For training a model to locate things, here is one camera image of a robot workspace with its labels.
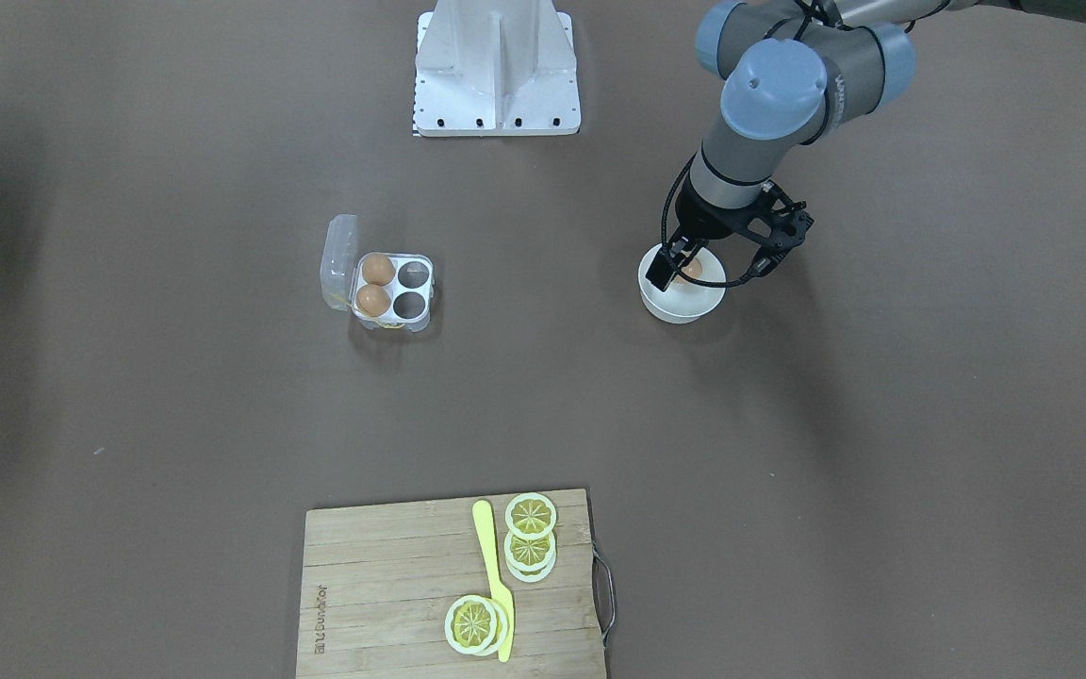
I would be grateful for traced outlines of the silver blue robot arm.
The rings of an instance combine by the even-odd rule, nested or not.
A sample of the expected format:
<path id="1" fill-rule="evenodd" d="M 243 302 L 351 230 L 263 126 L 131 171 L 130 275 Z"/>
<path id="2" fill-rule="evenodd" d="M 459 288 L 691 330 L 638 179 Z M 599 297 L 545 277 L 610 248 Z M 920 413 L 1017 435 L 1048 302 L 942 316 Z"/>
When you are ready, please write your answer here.
<path id="1" fill-rule="evenodd" d="M 762 276 L 801 246 L 812 218 L 773 181 L 809 146 L 902 95 L 915 73 L 910 27 L 968 1 L 720 1 L 699 22 L 695 51 L 723 86 L 710 133 L 675 192 L 675 227 L 658 257 L 685 263 L 733 235 L 758 246 Z"/>

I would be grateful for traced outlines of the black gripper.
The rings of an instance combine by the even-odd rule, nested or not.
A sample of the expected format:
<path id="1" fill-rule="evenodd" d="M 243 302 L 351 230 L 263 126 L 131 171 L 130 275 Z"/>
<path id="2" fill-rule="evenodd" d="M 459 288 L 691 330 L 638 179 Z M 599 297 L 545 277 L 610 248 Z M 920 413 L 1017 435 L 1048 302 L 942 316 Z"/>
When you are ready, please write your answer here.
<path id="1" fill-rule="evenodd" d="M 721 190 L 727 190 L 728 206 L 722 208 L 703 197 L 693 180 L 683 180 L 675 202 L 675 244 L 658 244 L 652 249 L 647 268 L 651 287 L 667 291 L 673 284 L 684 282 L 681 266 L 697 261 L 702 241 L 724 240 L 732 235 L 745 238 L 743 227 L 750 218 L 749 206 L 760 193 L 760 185 L 714 180 L 714 198 L 721 198 Z"/>

